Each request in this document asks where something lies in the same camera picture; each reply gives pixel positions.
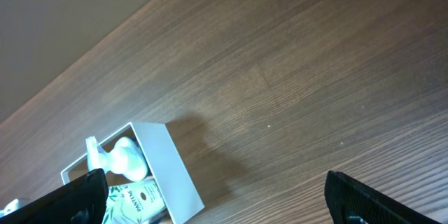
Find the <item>white floral cosmetic tube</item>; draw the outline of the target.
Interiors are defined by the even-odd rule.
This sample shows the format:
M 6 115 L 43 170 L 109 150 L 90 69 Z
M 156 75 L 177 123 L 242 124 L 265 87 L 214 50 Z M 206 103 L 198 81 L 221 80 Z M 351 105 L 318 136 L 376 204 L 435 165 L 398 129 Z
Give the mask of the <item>white floral cosmetic tube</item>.
M 154 179 L 108 187 L 103 224 L 159 223 L 166 204 Z

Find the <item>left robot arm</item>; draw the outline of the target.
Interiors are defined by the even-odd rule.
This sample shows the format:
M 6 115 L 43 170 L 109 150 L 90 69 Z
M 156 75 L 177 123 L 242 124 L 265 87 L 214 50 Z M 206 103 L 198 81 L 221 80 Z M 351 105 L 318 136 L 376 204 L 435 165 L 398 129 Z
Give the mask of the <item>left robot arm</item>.
M 0 217 L 4 217 L 8 214 L 13 213 L 14 211 L 17 211 L 18 209 L 22 208 L 23 206 L 30 203 L 30 199 L 27 198 L 16 198 L 10 203 L 8 203 L 4 208 L 0 210 Z

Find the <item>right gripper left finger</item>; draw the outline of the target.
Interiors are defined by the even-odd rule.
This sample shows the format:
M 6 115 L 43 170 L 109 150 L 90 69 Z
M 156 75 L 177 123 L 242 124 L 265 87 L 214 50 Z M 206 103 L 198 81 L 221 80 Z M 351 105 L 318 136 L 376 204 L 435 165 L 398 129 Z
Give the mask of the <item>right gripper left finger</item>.
M 103 169 L 94 169 L 1 217 L 1 224 L 102 224 L 109 188 Z

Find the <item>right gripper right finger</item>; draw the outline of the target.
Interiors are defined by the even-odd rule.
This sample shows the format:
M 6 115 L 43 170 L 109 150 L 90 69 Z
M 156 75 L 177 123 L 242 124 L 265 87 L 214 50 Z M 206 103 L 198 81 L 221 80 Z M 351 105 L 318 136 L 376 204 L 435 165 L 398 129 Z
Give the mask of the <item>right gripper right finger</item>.
M 334 223 L 440 224 L 340 171 L 327 173 L 324 195 Z

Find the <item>clear spray bottle dark liquid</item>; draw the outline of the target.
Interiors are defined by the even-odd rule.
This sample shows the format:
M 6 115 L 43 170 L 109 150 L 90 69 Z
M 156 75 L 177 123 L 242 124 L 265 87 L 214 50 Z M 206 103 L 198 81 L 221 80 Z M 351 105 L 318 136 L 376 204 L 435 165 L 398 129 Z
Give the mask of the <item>clear spray bottle dark liquid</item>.
M 147 177 L 148 165 L 145 157 L 131 138 L 119 138 L 110 152 L 105 151 L 94 136 L 88 137 L 85 142 L 87 168 L 90 171 L 103 169 L 105 174 L 113 172 L 133 182 L 142 181 Z

